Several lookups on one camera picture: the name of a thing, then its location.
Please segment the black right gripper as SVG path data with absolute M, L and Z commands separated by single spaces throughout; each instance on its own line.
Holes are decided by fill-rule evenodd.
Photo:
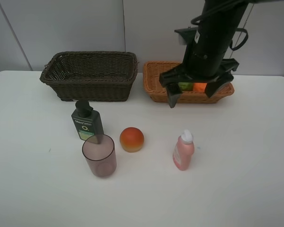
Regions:
M 234 80 L 231 72 L 239 66 L 235 59 L 224 59 L 228 48 L 236 49 L 232 39 L 213 39 L 207 45 L 196 42 L 193 37 L 180 40 L 186 45 L 182 63 L 161 73 L 159 79 L 166 88 L 170 108 L 175 107 L 182 95 L 179 82 L 207 83 L 204 92 L 211 98 Z

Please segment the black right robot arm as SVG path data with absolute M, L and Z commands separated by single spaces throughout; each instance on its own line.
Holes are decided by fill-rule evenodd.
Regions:
M 249 3 L 248 0 L 207 0 L 202 14 L 191 20 L 193 27 L 175 30 L 185 42 L 185 55 L 181 64 L 161 73 L 159 78 L 170 108 L 175 107 L 182 94 L 180 82 L 206 83 L 204 92 L 211 98 L 233 81 L 231 72 L 237 70 L 239 63 L 224 56 L 227 49 L 238 50 L 248 40 L 245 36 L 240 44 L 232 45 L 236 32 L 247 32 L 239 28 L 239 23 Z

